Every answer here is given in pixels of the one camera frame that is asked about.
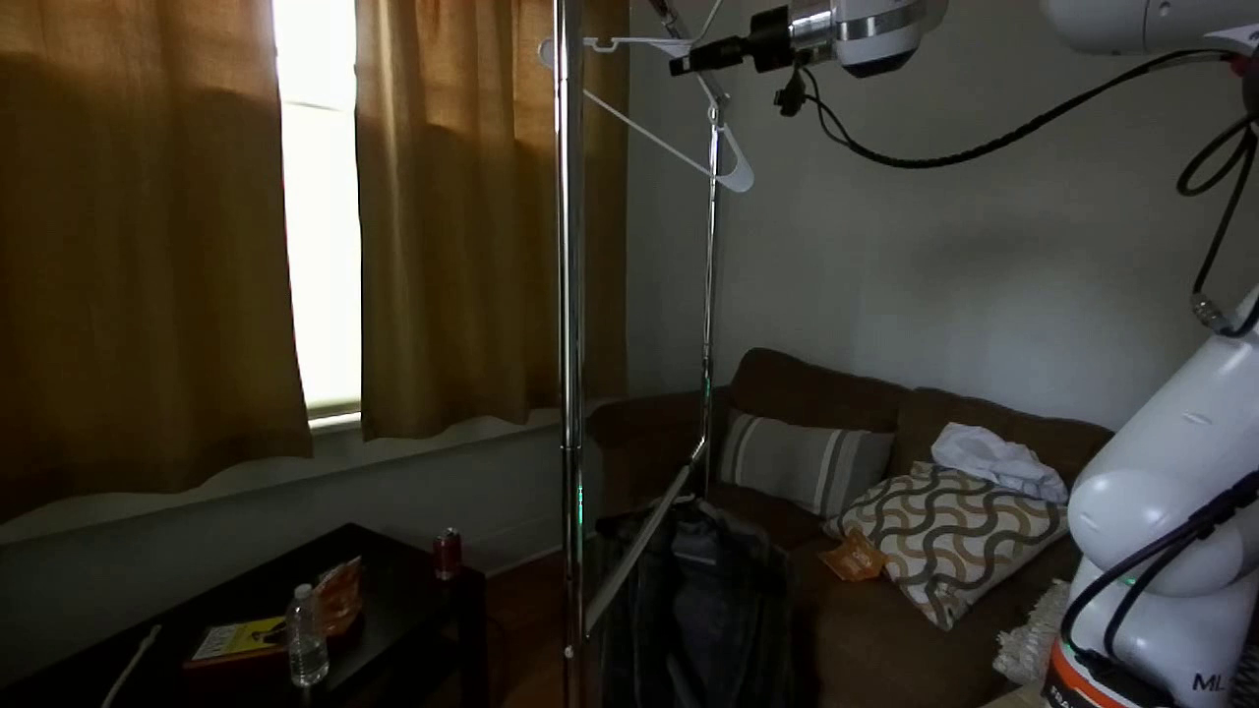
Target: can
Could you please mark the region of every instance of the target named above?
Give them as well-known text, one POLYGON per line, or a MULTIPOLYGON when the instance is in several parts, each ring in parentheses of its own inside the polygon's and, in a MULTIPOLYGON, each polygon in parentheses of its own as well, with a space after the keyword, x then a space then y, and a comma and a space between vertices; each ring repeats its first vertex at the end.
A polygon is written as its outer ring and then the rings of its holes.
POLYGON ((433 576, 435 576, 439 582, 451 582, 459 570, 465 570, 459 532, 458 532, 458 526, 446 526, 446 532, 433 539, 433 576))

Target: bottle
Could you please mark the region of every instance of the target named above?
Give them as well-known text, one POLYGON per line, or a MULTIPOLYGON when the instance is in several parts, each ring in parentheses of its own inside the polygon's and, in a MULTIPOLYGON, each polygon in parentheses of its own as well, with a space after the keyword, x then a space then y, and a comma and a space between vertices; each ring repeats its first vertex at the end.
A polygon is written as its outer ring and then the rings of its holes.
POLYGON ((330 673, 326 637, 317 625, 317 607, 312 582, 295 586, 288 607, 288 678, 295 690, 312 692, 330 673))

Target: window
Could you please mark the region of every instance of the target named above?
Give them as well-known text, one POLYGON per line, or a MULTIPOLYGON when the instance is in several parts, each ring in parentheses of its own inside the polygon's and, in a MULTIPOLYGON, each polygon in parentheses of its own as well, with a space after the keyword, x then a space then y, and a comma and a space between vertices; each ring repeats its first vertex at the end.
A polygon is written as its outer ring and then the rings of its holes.
POLYGON ((358 420, 355 0, 275 0, 295 342, 312 423, 358 420))

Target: white wall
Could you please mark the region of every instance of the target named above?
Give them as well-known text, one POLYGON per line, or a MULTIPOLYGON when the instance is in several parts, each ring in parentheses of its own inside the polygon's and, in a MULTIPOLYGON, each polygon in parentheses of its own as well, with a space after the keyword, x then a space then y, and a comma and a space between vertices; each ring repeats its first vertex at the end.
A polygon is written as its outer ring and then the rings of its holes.
POLYGON ((303 464, 231 467, 178 497, 201 497, 183 506, 153 510, 169 498, 114 497, 0 526, 0 684, 343 523, 418 545, 429 545, 439 526, 459 526, 465 559, 480 570, 503 570, 562 544, 555 423, 422 456, 396 456, 402 450, 413 443, 330 439, 303 464))
MULTIPOLYGON (((742 31, 726 0, 716 34, 742 31)), ((656 31, 637 4, 637 31, 656 31)), ((884 155, 951 155, 1136 60, 1062 47, 1033 0, 951 0, 918 60, 884 79, 813 68, 850 130, 884 155)), ((759 172, 724 202, 720 336, 726 379, 746 345, 983 395, 1033 414, 1121 423, 1204 337, 1184 300, 1223 194, 1175 198, 1180 164, 1240 119, 1223 68, 1175 68, 943 172, 893 172, 776 115, 785 73, 724 69, 733 125, 759 172)), ((635 60, 635 115, 705 155, 705 104, 656 54, 635 60)), ((698 385, 705 181, 642 147, 631 160, 631 379, 698 385)), ((1256 270, 1256 205, 1213 292, 1256 270)))

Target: white robot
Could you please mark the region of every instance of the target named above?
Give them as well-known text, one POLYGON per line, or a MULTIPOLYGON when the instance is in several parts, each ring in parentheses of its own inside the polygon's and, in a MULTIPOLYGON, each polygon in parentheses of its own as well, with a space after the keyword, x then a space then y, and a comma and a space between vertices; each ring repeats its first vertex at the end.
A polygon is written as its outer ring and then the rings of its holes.
MULTIPOLYGON (((1041 0, 1041 10, 1083 51, 1250 54, 1259 45, 1259 0, 1041 0)), ((741 41, 691 47, 671 69, 837 60, 876 73, 901 68, 939 16, 943 0, 796 0, 759 10, 741 41)), ((1217 336, 1071 492, 1083 565, 1048 705, 1227 705, 1259 595, 1259 329, 1250 319, 1227 329, 1213 304, 1196 312, 1217 336)))

